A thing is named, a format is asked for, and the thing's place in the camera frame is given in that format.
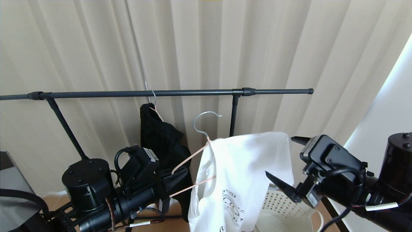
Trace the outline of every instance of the black garment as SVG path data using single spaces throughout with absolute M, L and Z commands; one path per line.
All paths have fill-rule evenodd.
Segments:
M 178 131 L 169 123 L 162 122 L 157 113 L 151 108 L 155 108 L 152 103 L 143 104 L 140 107 L 140 143 L 142 147 L 151 149 L 159 158 L 159 170 L 175 168 L 183 160 L 189 157 L 190 151 L 180 144 L 183 133 Z M 184 164 L 189 168 L 190 161 Z M 177 183 L 169 192 L 176 193 L 182 189 L 193 185 L 190 172 Z M 183 219 L 188 222 L 191 190 L 184 191 L 173 198 L 178 200 L 182 207 Z

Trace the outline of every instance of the basket handle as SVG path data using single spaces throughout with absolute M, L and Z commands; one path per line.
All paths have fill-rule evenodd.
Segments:
M 315 210 L 315 211 L 319 214 L 319 217 L 321 218 L 321 225 L 319 226 L 319 229 L 317 231 L 319 232 L 323 227 L 323 215 L 318 210 Z

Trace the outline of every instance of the clothes rack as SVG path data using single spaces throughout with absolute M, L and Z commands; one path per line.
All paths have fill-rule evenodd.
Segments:
M 60 124 L 63 126 L 71 142 L 75 146 L 77 152 L 82 159 L 88 159 L 79 142 L 74 136 L 70 126 L 67 124 L 63 114 L 61 113 L 57 102 L 54 99 L 58 98 L 95 98 L 95 97 L 152 97 L 153 92 L 156 97 L 172 97 L 172 96 L 222 96 L 232 95 L 232 114 L 230 119 L 229 137 L 234 134 L 234 126 L 236 123 L 236 112 L 239 98 L 241 96 L 248 97 L 253 95 L 267 94 L 313 94 L 314 90 L 310 89 L 285 89 L 285 90 L 257 90 L 254 88 L 242 89 L 224 89 L 224 90 L 155 90 L 155 91 L 98 91 L 98 92 L 31 92 L 28 94 L 19 95 L 3 95 L 0 96 L 0 101 L 5 100 L 46 100 L 50 108 L 56 114 Z

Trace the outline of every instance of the white wire connector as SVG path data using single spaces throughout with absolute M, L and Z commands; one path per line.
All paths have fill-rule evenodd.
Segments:
M 130 224 L 130 227 L 135 227 L 135 226 L 140 226 L 140 225 L 149 225 L 150 221 L 147 222 L 141 222 L 141 223 L 132 223 Z
M 395 208 L 398 207 L 398 203 L 392 202 L 392 203 L 386 203 L 386 204 L 380 204 L 377 206 L 365 206 L 366 211 L 375 211 L 375 210 L 383 210 L 383 209 L 389 209 L 389 208 Z

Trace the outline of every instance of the white plastic basket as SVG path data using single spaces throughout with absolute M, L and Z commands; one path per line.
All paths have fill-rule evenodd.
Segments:
M 283 192 L 268 190 L 259 219 L 256 232 L 313 232 L 311 215 L 319 213 L 323 226 L 322 214 L 305 203 L 292 202 Z

